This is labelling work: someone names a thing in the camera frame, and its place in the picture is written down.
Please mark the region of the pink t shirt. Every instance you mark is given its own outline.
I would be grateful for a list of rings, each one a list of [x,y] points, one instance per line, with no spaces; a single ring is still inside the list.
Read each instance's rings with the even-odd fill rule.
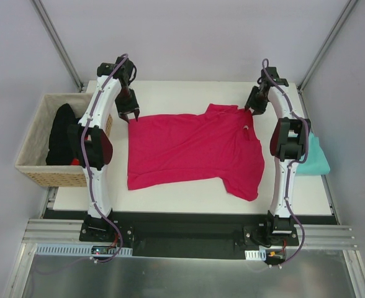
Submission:
[[[128,127],[129,190],[219,178],[229,194],[254,201],[264,168],[253,116],[236,105],[149,115]]]

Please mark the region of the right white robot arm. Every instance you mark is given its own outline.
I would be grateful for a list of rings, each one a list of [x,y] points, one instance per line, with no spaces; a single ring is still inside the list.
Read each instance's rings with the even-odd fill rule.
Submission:
[[[292,216],[292,198],[297,167],[306,161],[309,152],[310,120],[301,116],[289,97],[289,83],[277,68],[263,60],[260,78],[245,104],[245,110],[262,115],[271,104],[277,123],[271,136],[269,151],[274,157],[275,182],[269,213],[275,218]]]

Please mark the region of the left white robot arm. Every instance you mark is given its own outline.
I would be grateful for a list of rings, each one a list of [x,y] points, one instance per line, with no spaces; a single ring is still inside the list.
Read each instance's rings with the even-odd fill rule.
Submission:
[[[107,186],[107,167],[113,147],[106,134],[106,124],[113,106],[120,119],[136,119],[140,107],[135,91],[130,87],[137,75],[137,67],[128,54],[119,56],[115,63],[101,63],[97,68],[96,88],[86,111],[77,124],[68,127],[67,136],[74,157],[83,169],[88,187],[88,215],[106,218],[112,211]]]

